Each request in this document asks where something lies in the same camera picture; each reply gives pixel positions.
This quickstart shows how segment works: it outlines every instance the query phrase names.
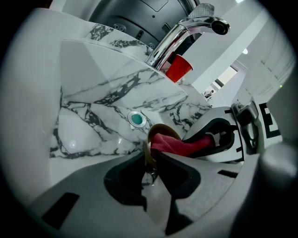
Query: black stripe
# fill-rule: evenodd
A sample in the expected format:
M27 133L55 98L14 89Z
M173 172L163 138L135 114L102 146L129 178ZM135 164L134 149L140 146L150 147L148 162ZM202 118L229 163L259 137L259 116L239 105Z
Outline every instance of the black stripe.
M272 117L271 117L271 114L270 113L266 113L265 112L265 108L267 108L267 104L266 103L262 103L262 104L259 104L259 107L260 107L260 110L261 110L261 114L262 114L262 117L263 117L263 121L264 121L264 126L265 126L265 131L266 131L266 138L269 139L269 138L272 138L272 137L276 137L276 136L280 136L280 132L279 130L275 130L275 131L270 131L270 125L273 125L273 122L272 122Z
M55 229L60 229L65 218L78 200L79 195L65 193L43 216L42 220Z
M242 148L242 150L241 150L242 157L240 159L238 159L238 160L235 160L235 161L236 162L240 162L240 161L244 161L244 151L243 151L243 145L242 145L242 140L241 140L241 134L240 134L240 130L239 130L239 127L238 126L237 126L237 131L238 131L238 135L239 135L240 146Z
M237 125L231 125L230 126L230 131L233 132L235 130L238 130L238 126Z
M218 174L230 177L230 178L236 178L238 173L236 172L231 172L231 171L227 171L227 170L221 170L219 172L217 172Z
M216 79L215 82L220 85L220 87L223 87L224 84L222 83L222 81L220 81L219 79Z

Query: teal drain cover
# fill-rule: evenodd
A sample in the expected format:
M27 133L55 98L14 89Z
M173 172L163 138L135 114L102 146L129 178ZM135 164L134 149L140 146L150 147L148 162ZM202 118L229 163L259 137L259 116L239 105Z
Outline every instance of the teal drain cover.
M133 115L133 116L131 117L131 119L132 119L132 121L133 121L134 123L136 123L137 125L140 125L140 124L142 124L142 122L143 122L142 117L141 117L140 115L138 115L138 114Z

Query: faucet handle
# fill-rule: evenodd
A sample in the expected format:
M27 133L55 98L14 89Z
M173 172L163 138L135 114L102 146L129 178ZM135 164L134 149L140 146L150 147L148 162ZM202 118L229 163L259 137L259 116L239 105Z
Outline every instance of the faucet handle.
M214 15L214 6L210 3L201 3L188 15L187 20L196 17L209 17Z

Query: sink drain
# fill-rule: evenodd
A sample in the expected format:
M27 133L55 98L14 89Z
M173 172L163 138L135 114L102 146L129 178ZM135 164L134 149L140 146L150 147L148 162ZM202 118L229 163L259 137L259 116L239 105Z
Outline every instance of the sink drain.
M139 112L130 112L127 117L129 123L134 127L141 128L146 125L145 117Z

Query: brass bowl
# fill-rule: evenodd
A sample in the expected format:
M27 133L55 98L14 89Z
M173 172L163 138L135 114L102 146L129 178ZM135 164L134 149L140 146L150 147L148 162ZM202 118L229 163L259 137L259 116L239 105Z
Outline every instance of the brass bowl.
M162 135L171 136L178 140L181 140L180 136L169 126L165 124L155 124L153 127L150 128L147 140L144 143L144 153L147 163L149 163L153 168L156 169L156 160L152 158L150 153L151 148L151 141L155 134L160 133Z

